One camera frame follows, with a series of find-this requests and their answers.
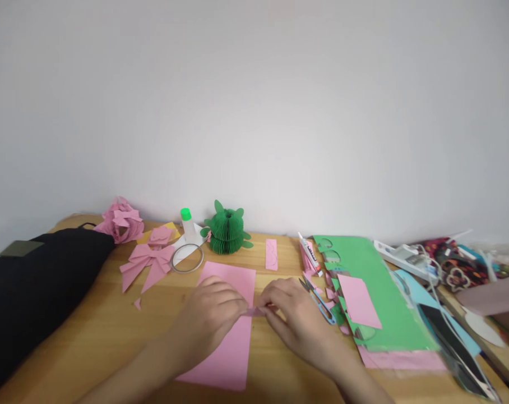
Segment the hand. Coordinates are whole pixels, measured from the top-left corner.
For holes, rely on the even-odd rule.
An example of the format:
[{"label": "hand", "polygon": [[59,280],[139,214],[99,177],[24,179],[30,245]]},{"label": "hand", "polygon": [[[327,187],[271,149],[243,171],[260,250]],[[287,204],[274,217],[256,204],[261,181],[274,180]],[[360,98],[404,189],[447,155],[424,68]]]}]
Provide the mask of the hand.
[{"label": "hand", "polygon": [[[267,305],[276,306],[286,319],[283,320]],[[343,361],[358,364],[357,357],[331,328],[310,293],[297,279],[272,281],[262,292],[259,306],[286,346],[329,377],[336,377],[335,369],[339,369]]]},{"label": "hand", "polygon": [[198,285],[170,329],[155,342],[166,349],[175,378],[194,368],[221,344],[247,302],[230,284],[213,276]]}]

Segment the power cord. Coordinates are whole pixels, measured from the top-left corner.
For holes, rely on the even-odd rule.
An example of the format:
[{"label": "power cord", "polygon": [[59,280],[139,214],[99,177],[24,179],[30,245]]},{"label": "power cord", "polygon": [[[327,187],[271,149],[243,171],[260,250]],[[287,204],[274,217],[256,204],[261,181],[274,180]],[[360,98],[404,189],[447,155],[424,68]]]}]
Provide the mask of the power cord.
[{"label": "power cord", "polygon": [[[427,252],[425,251],[424,247],[421,245],[421,244],[417,244],[413,247],[417,247],[417,248],[420,248],[422,249],[422,254],[426,257],[426,259],[428,260],[428,263],[429,264],[435,264],[436,267],[437,267],[437,271],[436,271],[436,276],[437,276],[437,279],[438,279],[438,282],[437,282],[437,285],[440,284],[441,282],[441,277],[440,277],[440,272],[443,271],[443,269],[441,268],[441,265],[438,263],[438,261],[430,258],[430,256],[427,254]],[[451,324],[449,323],[448,319],[447,319],[447,313],[445,313],[445,311],[443,310],[442,306],[441,306],[441,303],[439,301],[439,298],[438,298],[438,293],[436,291],[436,289],[434,288],[434,284],[432,283],[432,279],[431,277],[428,277],[428,282],[430,283],[430,287],[432,289],[432,293],[434,294],[434,298],[436,299],[436,302],[438,304],[438,307],[439,307],[439,311],[440,313],[442,314],[441,317],[443,317],[445,323],[447,324],[447,326],[449,327],[449,329],[453,332],[453,334],[455,335],[455,337],[458,339],[458,341],[462,344],[462,346],[468,351],[469,353],[469,356],[473,359],[473,361],[475,362],[475,366],[477,367],[477,369],[479,369],[479,372],[481,374],[481,376],[483,377],[484,381],[486,382],[486,385],[488,386],[488,390],[491,392],[492,394],[492,397],[494,399],[494,401],[496,402],[496,404],[501,404],[501,400],[499,399],[499,396],[497,395],[497,392],[494,390],[494,388],[492,387],[492,385],[490,384],[490,382],[488,381],[488,378],[486,377],[486,375],[484,374],[483,370],[481,369],[481,367],[479,366],[479,364],[477,363],[476,359],[473,357],[473,355],[469,352],[468,350],[468,347],[466,347],[464,341],[462,341],[462,339],[460,338],[460,336],[458,335],[457,332],[455,332],[455,330],[453,329],[453,327],[451,326]]]}]

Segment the black bag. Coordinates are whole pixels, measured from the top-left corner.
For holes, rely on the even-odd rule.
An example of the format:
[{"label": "black bag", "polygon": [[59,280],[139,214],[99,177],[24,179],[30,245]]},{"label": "black bag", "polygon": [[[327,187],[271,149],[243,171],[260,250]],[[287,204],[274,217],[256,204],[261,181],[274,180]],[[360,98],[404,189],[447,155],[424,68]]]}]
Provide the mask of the black bag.
[{"label": "black bag", "polygon": [[23,257],[0,258],[0,387],[79,305],[113,251],[112,236],[82,226],[34,238],[44,245]]}]

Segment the pink cardstock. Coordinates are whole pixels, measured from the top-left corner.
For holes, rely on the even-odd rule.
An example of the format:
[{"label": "pink cardstock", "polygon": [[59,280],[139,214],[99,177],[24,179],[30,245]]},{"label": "pink cardstock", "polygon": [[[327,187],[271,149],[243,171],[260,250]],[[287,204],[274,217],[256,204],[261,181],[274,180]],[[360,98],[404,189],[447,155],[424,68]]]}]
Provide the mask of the pink cardstock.
[{"label": "pink cardstock", "polygon": [[376,309],[361,278],[337,275],[350,319],[357,324],[382,329]]},{"label": "pink cardstock", "polygon": [[266,269],[277,270],[277,240],[266,239]]},{"label": "pink cardstock", "polygon": [[447,370],[436,351],[370,352],[361,345],[357,349],[369,369]]},{"label": "pink cardstock", "polygon": [[[249,307],[253,305],[255,270],[208,261],[204,265],[198,283],[214,275],[236,288],[247,300]],[[245,390],[252,320],[250,316],[241,316],[223,339],[221,345],[208,358],[176,380],[226,390]]]}]

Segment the green cap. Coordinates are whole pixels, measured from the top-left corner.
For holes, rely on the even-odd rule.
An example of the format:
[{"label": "green cap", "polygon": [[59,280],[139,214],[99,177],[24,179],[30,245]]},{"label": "green cap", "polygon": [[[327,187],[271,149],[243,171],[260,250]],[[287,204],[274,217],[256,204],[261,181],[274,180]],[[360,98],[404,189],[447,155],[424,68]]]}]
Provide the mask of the green cap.
[{"label": "green cap", "polygon": [[187,208],[180,210],[180,215],[182,215],[182,220],[185,222],[191,220],[191,211]]}]

